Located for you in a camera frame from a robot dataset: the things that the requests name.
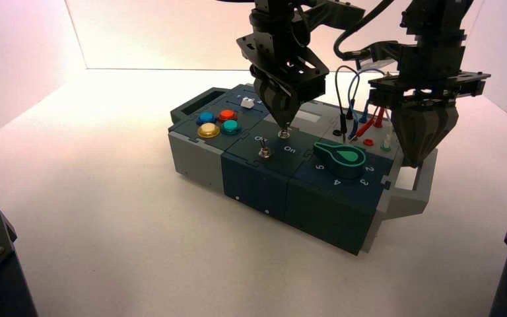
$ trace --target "white table surface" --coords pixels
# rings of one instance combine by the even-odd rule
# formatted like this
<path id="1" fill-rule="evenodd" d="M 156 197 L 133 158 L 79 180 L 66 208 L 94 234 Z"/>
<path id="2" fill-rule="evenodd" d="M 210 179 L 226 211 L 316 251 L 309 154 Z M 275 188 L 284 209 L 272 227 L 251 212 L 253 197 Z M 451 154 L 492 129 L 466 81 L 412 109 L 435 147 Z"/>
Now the white table surface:
<path id="1" fill-rule="evenodd" d="M 174 171 L 169 111 L 251 81 L 88 71 L 0 129 L 0 208 L 41 316 L 488 314 L 507 253 L 505 112 L 461 99 L 424 214 L 384 222 L 357 257 Z"/>

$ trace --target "white button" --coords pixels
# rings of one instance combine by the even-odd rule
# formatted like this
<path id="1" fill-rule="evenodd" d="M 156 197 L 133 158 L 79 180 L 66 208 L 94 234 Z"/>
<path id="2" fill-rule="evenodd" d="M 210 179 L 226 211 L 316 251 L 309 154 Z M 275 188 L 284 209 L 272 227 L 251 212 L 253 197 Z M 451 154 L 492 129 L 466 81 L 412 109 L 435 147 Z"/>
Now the white button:
<path id="1" fill-rule="evenodd" d="M 246 109 L 252 109 L 253 106 L 254 106 L 254 101 L 253 99 L 251 98 L 248 98 L 248 97 L 244 97 L 242 99 L 242 103 L 240 103 L 240 105 Z"/>

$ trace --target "yellow button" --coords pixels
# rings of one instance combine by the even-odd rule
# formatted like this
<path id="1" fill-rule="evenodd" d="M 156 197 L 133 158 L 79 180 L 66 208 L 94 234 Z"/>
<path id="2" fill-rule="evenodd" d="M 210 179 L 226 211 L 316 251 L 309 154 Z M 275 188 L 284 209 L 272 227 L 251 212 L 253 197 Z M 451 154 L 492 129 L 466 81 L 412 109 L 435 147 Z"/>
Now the yellow button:
<path id="1" fill-rule="evenodd" d="M 220 128 L 214 124 L 214 123 L 204 123 L 202 124 L 199 129 L 197 129 L 197 134 L 200 137 L 216 137 L 220 133 Z"/>

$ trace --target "red plug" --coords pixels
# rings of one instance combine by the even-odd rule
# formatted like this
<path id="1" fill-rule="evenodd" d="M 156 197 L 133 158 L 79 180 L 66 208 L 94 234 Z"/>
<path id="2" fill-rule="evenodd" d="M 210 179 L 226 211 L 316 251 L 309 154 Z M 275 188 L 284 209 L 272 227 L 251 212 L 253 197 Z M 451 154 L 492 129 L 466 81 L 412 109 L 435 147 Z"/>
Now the red plug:
<path id="1" fill-rule="evenodd" d="M 366 132 L 366 130 L 368 130 L 368 128 L 372 126 L 372 124 L 374 124 L 374 118 L 370 119 L 370 121 L 366 122 L 366 124 L 363 125 L 362 128 L 358 129 L 358 131 L 356 132 L 356 137 L 361 137 L 364 134 L 364 132 Z"/>
<path id="2" fill-rule="evenodd" d="M 380 112 L 378 112 L 378 119 L 376 119 L 375 127 L 382 127 L 382 119 L 384 118 L 384 109 L 380 108 Z"/>

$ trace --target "control panel box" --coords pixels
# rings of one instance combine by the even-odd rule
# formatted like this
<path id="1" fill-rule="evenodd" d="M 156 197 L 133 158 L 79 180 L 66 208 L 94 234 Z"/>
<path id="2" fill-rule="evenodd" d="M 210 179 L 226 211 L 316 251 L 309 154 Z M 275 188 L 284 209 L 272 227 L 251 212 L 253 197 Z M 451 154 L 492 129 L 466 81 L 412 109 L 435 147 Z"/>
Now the control panel box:
<path id="1" fill-rule="evenodd" d="M 369 251 L 382 221 L 422 213 L 430 196 L 437 151 L 412 190 L 396 188 L 403 153 L 387 119 L 344 144 L 333 133 L 338 107 L 312 101 L 282 138 L 250 85 L 212 88 L 171 116 L 177 172 L 353 254 Z"/>

